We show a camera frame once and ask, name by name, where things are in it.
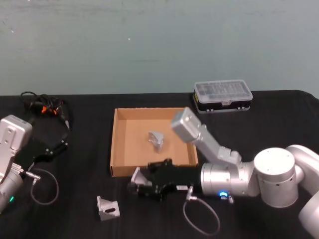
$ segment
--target gray cable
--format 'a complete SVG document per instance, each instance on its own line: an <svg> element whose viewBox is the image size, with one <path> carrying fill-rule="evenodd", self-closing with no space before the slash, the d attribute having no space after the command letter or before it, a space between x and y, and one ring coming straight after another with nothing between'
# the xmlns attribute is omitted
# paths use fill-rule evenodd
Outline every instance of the gray cable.
<svg viewBox="0 0 319 239"><path fill-rule="evenodd" d="M46 170L40 169L40 168L33 168L33 170L47 173L47 174L49 174L49 175L53 178L53 180L54 180L54 182L55 182L55 184L56 184L56 195L55 195L54 199L53 199L52 201L50 201L50 202L47 202L47 203L40 202L39 200L35 199L35 197L34 197L33 189L34 189L35 184L33 184L32 187L31 187L31 192L30 192L31 198L32 198L36 203L38 203L38 204L40 204L40 205L43 205L43 206L51 205L52 203L54 203L54 202L57 200L57 198L58 198L58 196L59 196L59 183L58 183L58 181L56 180L56 178L54 177L54 175L53 175L52 173L50 173L49 171L46 171Z"/></svg>
<svg viewBox="0 0 319 239"><path fill-rule="evenodd" d="M202 199L200 199L200 198L197 198L195 201L198 201L198 202L200 202L201 204L203 204L205 207L207 207L207 208L214 214L214 216L216 217L216 220L217 220L217 229L216 229L216 231L214 231L213 233L204 232L202 229L199 229L197 226L195 226L194 223L192 223L192 222L190 221L190 219L189 219L188 216L186 215L186 211L185 211L186 205L187 205L187 203L188 203L189 201L185 201L184 206L183 206L183 213L184 213L185 219L187 220L187 222L188 222L195 230L197 230L198 232L202 233L203 235L208 236L208 237L215 236L215 235L218 234L219 231L220 231L220 219L219 219L217 213L216 213L216 212L214 211L214 209L213 209L207 202L205 202L204 200L202 200Z"/></svg>

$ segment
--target open cardboard box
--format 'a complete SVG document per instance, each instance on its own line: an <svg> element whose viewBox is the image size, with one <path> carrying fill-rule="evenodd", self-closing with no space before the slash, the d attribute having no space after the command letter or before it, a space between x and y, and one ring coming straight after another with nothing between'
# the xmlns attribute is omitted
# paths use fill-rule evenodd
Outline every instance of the open cardboard box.
<svg viewBox="0 0 319 239"><path fill-rule="evenodd" d="M131 176L136 167L171 158L173 164L197 167L196 147L184 143L171 129L170 122L183 108L115 109L111 149L111 173ZM149 131L164 134L163 148L157 153L148 141Z"/></svg>

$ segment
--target metal bracket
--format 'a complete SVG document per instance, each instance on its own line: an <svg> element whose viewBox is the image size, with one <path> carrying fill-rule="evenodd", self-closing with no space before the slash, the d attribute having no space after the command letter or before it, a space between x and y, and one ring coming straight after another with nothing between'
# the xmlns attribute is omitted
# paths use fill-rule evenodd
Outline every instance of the metal bracket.
<svg viewBox="0 0 319 239"><path fill-rule="evenodd" d="M161 152L161 149L163 148L164 134L160 132L150 131L149 142L151 142L155 146L158 153Z"/></svg>
<svg viewBox="0 0 319 239"><path fill-rule="evenodd" d="M101 221L118 218L120 216L120 209L117 201L111 202L97 197L99 215Z"/></svg>
<svg viewBox="0 0 319 239"><path fill-rule="evenodd" d="M131 178L131 183L136 185L143 185L143 186L152 186L152 182L146 179L146 177L141 173L140 167L135 169L135 172Z"/></svg>

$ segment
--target black fabric surface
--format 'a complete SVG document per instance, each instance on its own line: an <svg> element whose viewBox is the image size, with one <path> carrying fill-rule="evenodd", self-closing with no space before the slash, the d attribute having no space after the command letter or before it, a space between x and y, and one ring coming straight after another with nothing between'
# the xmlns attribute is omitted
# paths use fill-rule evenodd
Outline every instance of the black fabric surface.
<svg viewBox="0 0 319 239"><path fill-rule="evenodd" d="M301 144L319 153L319 101L300 91L254 92L247 112L199 115L221 145L237 150L243 161L251 161L268 147ZM127 192L129 178L112 178L109 157L115 108L185 107L192 109L191 94L141 94L63 96L73 109L74 126L67 152L51 163L37 167L52 172L59 184L55 204L36 205L29 196L26 180L16 199L0 215L0 239L193 239L206 238L185 221L184 194L169 195L162 202L137 198ZM22 116L18 97L0 97L0 117ZM53 119L39 119L33 135L47 143L58 140L63 126ZM199 159L205 159L199 153ZM49 179L35 192L40 200L54 196ZM121 217L101 222L96 197L119 202ZM229 205L204 198L218 213L221 232L215 238L288 238L311 236L298 220L299 211L310 199L299 189L299 199L286 209L265 205L260 197L235 198ZM216 222L204 207L193 203L189 217L207 231Z"/></svg>

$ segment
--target cable connector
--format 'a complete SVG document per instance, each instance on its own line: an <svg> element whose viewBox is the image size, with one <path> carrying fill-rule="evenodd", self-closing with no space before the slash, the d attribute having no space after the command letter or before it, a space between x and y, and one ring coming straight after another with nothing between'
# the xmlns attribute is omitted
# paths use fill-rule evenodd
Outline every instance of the cable connector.
<svg viewBox="0 0 319 239"><path fill-rule="evenodd" d="M188 189L187 195L186 195L186 200L187 201L192 201L192 200L196 201L197 200L197 197L192 195L193 191L194 191L193 186L190 186L189 189Z"/></svg>
<svg viewBox="0 0 319 239"><path fill-rule="evenodd" d="M57 116L62 123L66 125L68 130L70 130L70 123L69 123L69 114L68 108L66 104L62 101L61 104L56 108Z"/></svg>
<svg viewBox="0 0 319 239"><path fill-rule="evenodd" d="M30 177L30 178L33 178L33 182L32 182L32 185L35 185L37 183L37 181L39 181L41 179L40 176L34 174L34 173L31 173L29 171L26 171L25 172L26 176Z"/></svg>

